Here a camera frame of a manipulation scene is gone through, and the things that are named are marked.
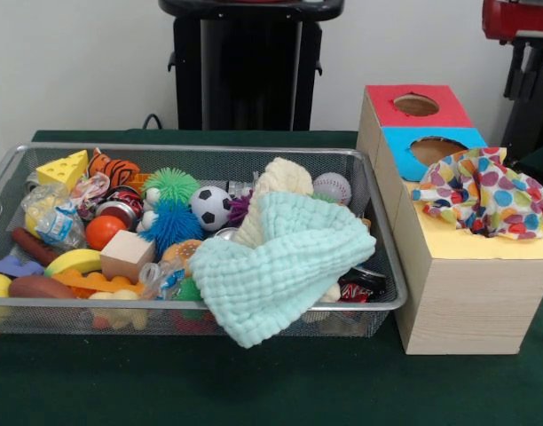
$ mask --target orange tiger toy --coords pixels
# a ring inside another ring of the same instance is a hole
[[[110,178],[110,187],[115,188],[131,180],[139,173],[139,166],[127,160],[111,160],[98,148],[94,148],[94,155],[88,163],[88,176],[92,177],[98,172]]]

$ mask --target polka dot fabric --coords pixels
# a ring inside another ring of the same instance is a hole
[[[502,162],[506,148],[471,149],[429,167],[412,191],[423,211],[472,233],[514,240],[543,236],[543,186]]]

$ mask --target circular hole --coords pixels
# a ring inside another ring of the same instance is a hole
[[[415,117],[427,117],[439,112],[439,105],[435,100],[415,93],[395,98],[394,106],[402,113]]]
[[[419,162],[430,166],[442,158],[458,153],[459,151],[465,151],[467,148],[456,140],[440,138],[439,136],[428,136],[413,142],[411,149]]]

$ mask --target washcloth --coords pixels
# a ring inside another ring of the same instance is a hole
[[[313,181],[309,172],[299,164],[277,157],[265,167],[257,179],[250,199],[248,214],[232,240],[252,249],[264,243],[258,199],[265,193],[285,191],[311,195]]]
[[[487,237],[543,236],[543,186],[502,165],[506,148],[462,151],[429,167],[412,191],[423,211]]]
[[[257,207],[264,244],[211,238],[189,260],[202,299],[245,348],[301,317],[376,243],[346,207],[278,192],[259,197]]]

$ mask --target red box top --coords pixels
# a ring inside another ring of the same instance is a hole
[[[474,127],[449,86],[366,86],[382,127]]]

